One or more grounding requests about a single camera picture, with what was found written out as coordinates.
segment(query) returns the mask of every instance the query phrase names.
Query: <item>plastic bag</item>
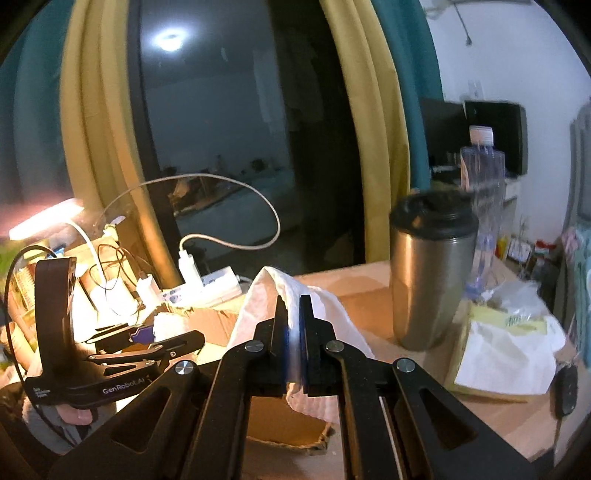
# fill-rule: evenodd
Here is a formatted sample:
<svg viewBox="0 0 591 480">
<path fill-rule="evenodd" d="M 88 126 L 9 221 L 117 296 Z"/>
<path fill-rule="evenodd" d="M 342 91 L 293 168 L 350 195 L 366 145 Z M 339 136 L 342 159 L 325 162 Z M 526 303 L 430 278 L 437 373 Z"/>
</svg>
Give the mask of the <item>plastic bag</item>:
<svg viewBox="0 0 591 480">
<path fill-rule="evenodd" d="M 508 281 L 495 289 L 488 306 L 525 319 L 549 315 L 548 307 L 537 292 L 536 282 Z"/>
</svg>

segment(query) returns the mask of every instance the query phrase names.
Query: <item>black tumbler lid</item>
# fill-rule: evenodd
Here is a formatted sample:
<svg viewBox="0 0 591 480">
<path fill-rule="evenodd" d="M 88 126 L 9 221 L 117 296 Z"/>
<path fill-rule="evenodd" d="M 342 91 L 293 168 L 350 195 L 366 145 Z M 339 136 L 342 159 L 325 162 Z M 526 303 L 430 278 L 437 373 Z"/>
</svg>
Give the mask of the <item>black tumbler lid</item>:
<svg viewBox="0 0 591 480">
<path fill-rule="evenodd" d="M 390 228 L 426 240 L 447 240 L 474 235 L 478 217 L 469 193 L 432 191 L 400 200 L 390 213 Z"/>
</svg>

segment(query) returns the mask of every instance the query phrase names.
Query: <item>glass window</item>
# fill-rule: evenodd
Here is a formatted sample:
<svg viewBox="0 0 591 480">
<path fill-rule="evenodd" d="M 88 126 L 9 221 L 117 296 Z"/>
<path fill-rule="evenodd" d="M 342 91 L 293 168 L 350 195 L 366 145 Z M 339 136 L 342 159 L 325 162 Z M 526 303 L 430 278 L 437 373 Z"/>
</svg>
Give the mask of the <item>glass window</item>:
<svg viewBox="0 0 591 480">
<path fill-rule="evenodd" d="M 187 243 L 200 268 L 301 274 L 363 261 L 355 130 L 317 1 L 142 0 L 141 71 L 161 176 L 240 180 L 281 218 L 264 251 Z M 253 245 L 275 234 L 268 206 L 247 189 L 187 179 L 167 193 L 181 236 Z"/>
</svg>

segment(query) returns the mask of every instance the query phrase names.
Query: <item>white wall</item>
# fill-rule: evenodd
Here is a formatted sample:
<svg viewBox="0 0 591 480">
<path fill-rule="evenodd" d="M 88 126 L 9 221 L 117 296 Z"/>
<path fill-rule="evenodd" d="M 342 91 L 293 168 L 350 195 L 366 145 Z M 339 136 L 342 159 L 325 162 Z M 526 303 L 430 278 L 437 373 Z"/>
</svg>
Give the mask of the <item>white wall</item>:
<svg viewBox="0 0 591 480">
<path fill-rule="evenodd" d="M 445 6 L 446 0 L 421 3 Z M 529 169 L 515 224 L 527 216 L 527 237 L 553 241 L 561 233 L 569 198 L 570 124 L 591 96 L 591 78 L 564 34 L 535 2 L 474 2 L 458 8 L 473 40 L 470 47 L 453 7 L 428 21 L 444 96 L 451 102 L 466 99 L 469 82 L 479 80 L 485 100 L 525 107 Z"/>
</svg>

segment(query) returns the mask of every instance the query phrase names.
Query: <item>wall outlet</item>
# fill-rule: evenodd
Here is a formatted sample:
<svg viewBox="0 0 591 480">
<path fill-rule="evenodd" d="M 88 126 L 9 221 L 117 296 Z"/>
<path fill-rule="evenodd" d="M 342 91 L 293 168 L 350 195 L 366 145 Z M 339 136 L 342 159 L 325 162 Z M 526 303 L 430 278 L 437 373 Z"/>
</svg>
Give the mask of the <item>wall outlet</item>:
<svg viewBox="0 0 591 480">
<path fill-rule="evenodd" d="M 468 95 L 470 100 L 484 100 L 484 91 L 480 80 L 468 80 Z"/>
</svg>

